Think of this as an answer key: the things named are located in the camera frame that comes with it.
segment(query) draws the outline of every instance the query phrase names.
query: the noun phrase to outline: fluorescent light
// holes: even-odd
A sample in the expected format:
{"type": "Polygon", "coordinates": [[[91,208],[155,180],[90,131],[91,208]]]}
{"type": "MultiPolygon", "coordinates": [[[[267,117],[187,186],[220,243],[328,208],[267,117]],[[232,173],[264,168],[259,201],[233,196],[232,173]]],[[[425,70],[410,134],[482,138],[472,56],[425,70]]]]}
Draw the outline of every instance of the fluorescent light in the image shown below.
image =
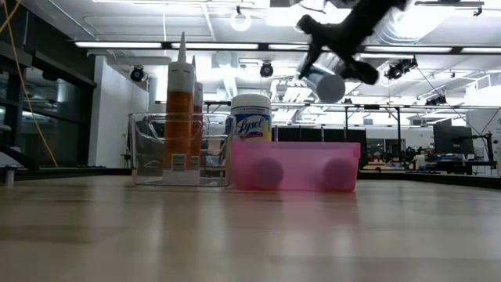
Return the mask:
{"type": "MultiPolygon", "coordinates": [[[[232,0],[215,0],[215,1],[186,1],[186,0],[93,0],[98,3],[121,3],[121,4],[149,4],[149,5],[200,5],[200,4],[221,4],[221,5],[233,5],[235,2],[232,0]]],[[[238,2],[239,5],[253,6],[253,2],[238,2]]]]}
{"type": "Polygon", "coordinates": [[[452,47],[434,47],[434,46],[366,46],[366,52],[451,52],[452,47]]]}
{"type": "Polygon", "coordinates": [[[363,59],[413,59],[413,55],[360,53],[363,59]]]}
{"type": "Polygon", "coordinates": [[[101,48],[101,49],[111,49],[111,48],[161,49],[162,48],[162,44],[159,42],[75,42],[75,45],[80,48],[101,48]]]}
{"type": "Polygon", "coordinates": [[[270,44],[269,48],[271,50],[308,50],[308,44],[270,44]]]}
{"type": "MultiPolygon", "coordinates": [[[[172,43],[172,48],[179,49],[179,43],[172,43]]],[[[257,44],[242,43],[186,43],[187,49],[258,49],[257,44]]]]}
{"type": "Polygon", "coordinates": [[[303,107],[304,103],[272,103],[272,106],[303,107]]]}
{"type": "Polygon", "coordinates": [[[238,63],[255,64],[258,66],[261,63],[261,60],[252,58],[239,58],[238,63]]]}
{"type": "Polygon", "coordinates": [[[461,52],[472,53],[501,53],[501,47],[466,47],[461,52]]]}

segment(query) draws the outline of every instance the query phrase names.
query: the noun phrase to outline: white wall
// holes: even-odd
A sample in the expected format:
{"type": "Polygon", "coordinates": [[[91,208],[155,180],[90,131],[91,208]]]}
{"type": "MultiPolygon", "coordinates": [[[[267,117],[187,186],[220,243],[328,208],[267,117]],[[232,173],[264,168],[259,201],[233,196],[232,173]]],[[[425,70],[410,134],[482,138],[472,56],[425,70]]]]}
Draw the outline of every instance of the white wall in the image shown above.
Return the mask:
{"type": "Polygon", "coordinates": [[[149,94],[96,57],[88,164],[123,168],[128,114],[146,112],[149,94]]]}
{"type": "Polygon", "coordinates": [[[148,102],[149,113],[165,113],[165,104],[155,104],[155,101],[167,100],[167,80],[159,78],[151,78],[149,91],[150,101],[148,102]]]}
{"type": "Polygon", "coordinates": [[[501,85],[477,90],[475,84],[467,86],[465,102],[473,106],[501,106],[501,85]]]}

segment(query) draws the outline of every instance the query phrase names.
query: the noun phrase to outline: security camera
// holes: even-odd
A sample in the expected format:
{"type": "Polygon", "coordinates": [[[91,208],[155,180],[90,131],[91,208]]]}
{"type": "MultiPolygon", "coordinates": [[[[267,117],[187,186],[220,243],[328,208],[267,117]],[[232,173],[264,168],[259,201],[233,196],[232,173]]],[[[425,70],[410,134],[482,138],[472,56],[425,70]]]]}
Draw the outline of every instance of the security camera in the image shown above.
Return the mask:
{"type": "Polygon", "coordinates": [[[259,74],[261,75],[262,78],[271,77],[273,75],[272,63],[264,62],[263,66],[261,67],[261,70],[259,71],[259,74]]]}
{"type": "Polygon", "coordinates": [[[134,66],[134,70],[131,72],[131,80],[135,82],[143,82],[148,78],[143,70],[144,66],[134,66]]]}

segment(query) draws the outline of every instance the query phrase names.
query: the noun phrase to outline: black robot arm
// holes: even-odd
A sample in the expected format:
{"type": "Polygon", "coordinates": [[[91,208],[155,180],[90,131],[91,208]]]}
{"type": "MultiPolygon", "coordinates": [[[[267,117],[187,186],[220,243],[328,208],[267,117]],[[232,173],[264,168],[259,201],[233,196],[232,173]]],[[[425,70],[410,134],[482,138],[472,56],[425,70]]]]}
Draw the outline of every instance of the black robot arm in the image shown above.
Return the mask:
{"type": "Polygon", "coordinates": [[[309,72],[311,65],[319,58],[318,52],[321,52],[323,46],[327,46],[343,60],[346,71],[340,75],[344,79],[356,78],[369,85],[376,84],[379,72],[368,63],[354,60],[352,56],[391,8],[403,10],[406,4],[407,0],[360,0],[339,24],[321,24],[309,15],[304,15],[297,26],[310,35],[311,40],[299,78],[309,72]]]}

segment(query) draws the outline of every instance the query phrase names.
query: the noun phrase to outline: white nozzle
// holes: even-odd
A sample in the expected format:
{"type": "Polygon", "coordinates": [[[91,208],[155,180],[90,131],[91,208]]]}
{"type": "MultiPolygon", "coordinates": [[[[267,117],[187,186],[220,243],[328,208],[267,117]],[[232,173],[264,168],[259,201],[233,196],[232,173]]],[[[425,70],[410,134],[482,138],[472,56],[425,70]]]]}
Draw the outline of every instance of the white nozzle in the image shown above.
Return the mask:
{"type": "Polygon", "coordinates": [[[178,62],[186,62],[186,40],[184,31],[181,33],[181,43],[179,44],[178,62]]]}

